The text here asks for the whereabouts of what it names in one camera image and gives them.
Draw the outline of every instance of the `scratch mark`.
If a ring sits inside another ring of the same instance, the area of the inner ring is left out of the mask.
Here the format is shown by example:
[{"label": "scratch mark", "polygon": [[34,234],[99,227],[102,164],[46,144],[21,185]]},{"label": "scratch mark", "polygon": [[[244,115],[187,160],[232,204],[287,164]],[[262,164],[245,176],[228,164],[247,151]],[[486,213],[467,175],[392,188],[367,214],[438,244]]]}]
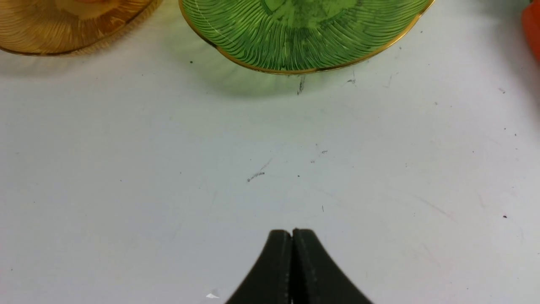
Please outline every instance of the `scratch mark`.
[{"label": "scratch mark", "polygon": [[214,198],[212,198],[212,203],[210,203],[210,210],[208,212],[211,212],[212,209],[214,209],[214,204],[215,204],[215,198],[218,196],[218,192],[217,191],[214,191]]},{"label": "scratch mark", "polygon": [[306,75],[300,76],[300,85],[298,86],[297,95],[302,94],[304,83],[306,82]]},{"label": "scratch mark", "polygon": [[356,212],[356,210],[354,208],[351,208],[349,205],[347,205],[347,203],[345,201],[343,201],[341,198],[336,197],[335,194],[329,193],[329,192],[325,191],[324,189],[322,189],[320,187],[317,187],[317,186],[315,186],[313,184],[308,184],[308,185],[309,185],[310,189],[313,189],[315,191],[323,193],[323,194],[327,195],[328,197],[330,197],[332,200],[334,200],[334,205],[335,206],[338,206],[341,209],[345,209],[345,210],[348,210],[348,211],[352,210],[352,211]]},{"label": "scratch mark", "polygon": [[176,229],[174,230],[174,233],[171,237],[171,240],[170,242],[174,241],[174,239],[176,239],[176,235],[178,235],[178,233],[182,230],[182,222],[178,223]]},{"label": "scratch mark", "polygon": [[420,197],[420,196],[417,196],[417,195],[414,195],[412,193],[409,193],[409,195],[411,195],[412,197],[418,199],[419,201],[421,201],[422,203],[426,204],[427,206],[431,207],[433,210],[436,210],[438,211],[440,214],[444,215],[445,217],[447,217],[449,220],[453,221],[454,223],[458,224],[458,222],[455,220],[454,217],[452,217],[451,215],[449,215],[446,211],[444,211],[443,209],[437,207],[436,205],[430,203],[429,201],[427,201],[426,199]]},{"label": "scratch mark", "polygon": [[501,145],[501,143],[499,143],[498,141],[494,140],[491,136],[486,135],[485,138],[491,140],[491,141],[492,141],[494,144],[496,144],[497,146],[503,147],[503,145]]},{"label": "scratch mark", "polygon": [[388,80],[388,84],[387,84],[387,85],[384,85],[384,84],[383,84],[383,85],[382,85],[383,87],[385,87],[385,88],[390,88],[390,84],[392,83],[392,76],[393,76],[393,75],[390,75],[390,79]]},{"label": "scratch mark", "polygon": [[485,208],[487,207],[486,204],[484,203],[484,199],[482,198],[482,196],[480,195],[480,193],[476,192],[476,195],[478,195],[478,201],[480,201],[480,207],[482,207],[482,209],[485,210]]},{"label": "scratch mark", "polygon": [[424,247],[424,250],[428,253],[431,261],[435,264],[437,264],[437,266],[439,268],[441,268],[441,263],[439,263],[439,261],[437,261],[437,259],[433,256],[433,254],[431,253],[431,251],[429,250],[428,246],[424,243],[422,243],[422,247]]},{"label": "scratch mark", "polygon": [[513,219],[509,219],[509,220],[512,221],[517,226],[517,228],[519,228],[519,243],[523,244],[523,240],[525,239],[525,236],[523,234],[523,228]]}]

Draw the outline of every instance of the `white table surface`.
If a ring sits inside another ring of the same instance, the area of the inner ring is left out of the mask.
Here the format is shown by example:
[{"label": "white table surface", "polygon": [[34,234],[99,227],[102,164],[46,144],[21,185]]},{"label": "white table surface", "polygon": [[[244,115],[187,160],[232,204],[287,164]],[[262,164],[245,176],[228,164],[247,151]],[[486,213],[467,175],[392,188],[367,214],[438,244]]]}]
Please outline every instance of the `white table surface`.
[{"label": "white table surface", "polygon": [[526,3],[438,0],[302,92],[174,0],[91,56],[0,54],[0,302],[222,304],[294,227],[376,304],[538,302]]}]

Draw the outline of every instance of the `amber glass plate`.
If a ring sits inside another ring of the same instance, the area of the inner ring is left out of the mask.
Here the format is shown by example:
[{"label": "amber glass plate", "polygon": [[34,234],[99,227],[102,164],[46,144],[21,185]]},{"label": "amber glass plate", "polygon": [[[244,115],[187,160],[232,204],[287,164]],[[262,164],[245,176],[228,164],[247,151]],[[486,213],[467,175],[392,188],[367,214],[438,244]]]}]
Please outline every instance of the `amber glass plate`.
[{"label": "amber glass plate", "polygon": [[391,46],[434,0],[179,0],[191,28],[237,64],[276,74],[345,67]]},{"label": "amber glass plate", "polygon": [[0,0],[0,49],[65,55],[106,47],[161,0]]}]

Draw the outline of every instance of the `black pliers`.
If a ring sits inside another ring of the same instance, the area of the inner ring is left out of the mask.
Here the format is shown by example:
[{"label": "black pliers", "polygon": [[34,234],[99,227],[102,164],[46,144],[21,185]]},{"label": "black pliers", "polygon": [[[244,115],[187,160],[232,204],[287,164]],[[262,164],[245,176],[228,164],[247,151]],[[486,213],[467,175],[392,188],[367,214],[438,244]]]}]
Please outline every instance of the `black pliers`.
[{"label": "black pliers", "polygon": [[372,304],[326,253],[312,230],[273,230],[227,304]]}]

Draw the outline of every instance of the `orange object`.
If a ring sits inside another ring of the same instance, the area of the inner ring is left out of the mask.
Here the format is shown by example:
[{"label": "orange object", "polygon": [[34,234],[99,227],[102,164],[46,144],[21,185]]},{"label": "orange object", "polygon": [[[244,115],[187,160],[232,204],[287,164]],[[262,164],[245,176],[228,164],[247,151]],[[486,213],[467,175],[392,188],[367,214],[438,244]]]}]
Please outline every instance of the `orange object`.
[{"label": "orange object", "polygon": [[540,61],[540,0],[533,0],[521,16],[525,37],[536,60]]}]

